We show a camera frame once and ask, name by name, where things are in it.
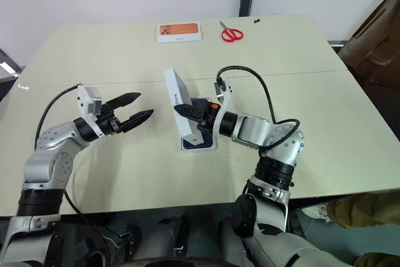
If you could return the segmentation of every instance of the floor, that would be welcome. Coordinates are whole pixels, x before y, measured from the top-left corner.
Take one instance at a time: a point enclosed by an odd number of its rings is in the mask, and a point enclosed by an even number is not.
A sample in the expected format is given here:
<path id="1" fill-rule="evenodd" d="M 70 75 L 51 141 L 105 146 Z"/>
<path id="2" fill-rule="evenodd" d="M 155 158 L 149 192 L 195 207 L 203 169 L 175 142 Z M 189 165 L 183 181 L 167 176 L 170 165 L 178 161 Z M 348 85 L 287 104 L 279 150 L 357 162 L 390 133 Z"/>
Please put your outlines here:
<path id="1" fill-rule="evenodd" d="M 400 256 L 400 226 L 386 225 L 373 228 L 344 229 L 336 223 L 311 219 L 297 212 L 306 239 L 323 251 L 333 254 L 347 264 L 364 253 L 389 253 Z"/>

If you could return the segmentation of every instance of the person's leg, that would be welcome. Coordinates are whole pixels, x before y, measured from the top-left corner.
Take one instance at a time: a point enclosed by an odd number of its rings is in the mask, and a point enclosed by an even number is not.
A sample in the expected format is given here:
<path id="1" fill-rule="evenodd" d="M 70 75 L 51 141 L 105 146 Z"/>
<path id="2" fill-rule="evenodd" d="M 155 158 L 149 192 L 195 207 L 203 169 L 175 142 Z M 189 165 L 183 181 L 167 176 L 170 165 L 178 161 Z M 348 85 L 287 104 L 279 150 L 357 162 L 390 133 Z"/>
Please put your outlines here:
<path id="1" fill-rule="evenodd" d="M 366 253 L 354 263 L 355 267 L 397 267 L 400 266 L 400 256 L 387 253 Z"/>
<path id="2" fill-rule="evenodd" d="M 332 201 L 327 206 L 327 215 L 344 228 L 400 224 L 400 190 Z"/>

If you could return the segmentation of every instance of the red scissors handle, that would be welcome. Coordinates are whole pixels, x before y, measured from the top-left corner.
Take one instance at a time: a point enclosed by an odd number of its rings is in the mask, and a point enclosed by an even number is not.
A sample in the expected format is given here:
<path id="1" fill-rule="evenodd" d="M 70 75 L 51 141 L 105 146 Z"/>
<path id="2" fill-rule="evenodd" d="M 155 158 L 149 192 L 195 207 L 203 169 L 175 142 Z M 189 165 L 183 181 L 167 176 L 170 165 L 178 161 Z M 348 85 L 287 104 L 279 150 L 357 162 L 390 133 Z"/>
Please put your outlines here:
<path id="1" fill-rule="evenodd" d="M 238 29 L 230 28 L 222 31 L 221 37 L 225 42 L 232 43 L 243 39 L 244 34 Z"/>

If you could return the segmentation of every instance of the scissors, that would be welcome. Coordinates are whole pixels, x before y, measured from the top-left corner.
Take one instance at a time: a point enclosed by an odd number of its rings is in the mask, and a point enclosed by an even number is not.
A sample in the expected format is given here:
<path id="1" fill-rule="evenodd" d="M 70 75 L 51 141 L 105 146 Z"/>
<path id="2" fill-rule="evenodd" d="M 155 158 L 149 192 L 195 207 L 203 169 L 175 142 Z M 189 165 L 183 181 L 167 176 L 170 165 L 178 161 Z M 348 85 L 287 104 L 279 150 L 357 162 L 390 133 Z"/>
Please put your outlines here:
<path id="1" fill-rule="evenodd" d="M 244 34 L 240 30 L 229 28 L 222 21 L 220 21 L 219 23 L 224 28 L 224 30 L 221 33 L 222 40 L 228 43 L 232 43 L 237 40 L 243 39 Z"/>

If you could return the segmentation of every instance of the shoe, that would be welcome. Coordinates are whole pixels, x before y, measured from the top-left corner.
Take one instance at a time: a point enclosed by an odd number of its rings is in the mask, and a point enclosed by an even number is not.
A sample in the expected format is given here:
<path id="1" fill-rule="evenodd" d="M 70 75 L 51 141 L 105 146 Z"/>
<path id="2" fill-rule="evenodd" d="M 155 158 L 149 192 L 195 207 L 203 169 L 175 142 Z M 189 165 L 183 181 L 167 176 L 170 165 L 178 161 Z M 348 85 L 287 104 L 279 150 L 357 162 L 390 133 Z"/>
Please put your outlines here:
<path id="1" fill-rule="evenodd" d="M 314 219 L 323 219 L 325 223 L 329 223 L 332 220 L 328 217 L 328 203 L 317 204 L 316 206 L 310 206 L 308 208 L 301 209 L 301 211 Z"/>

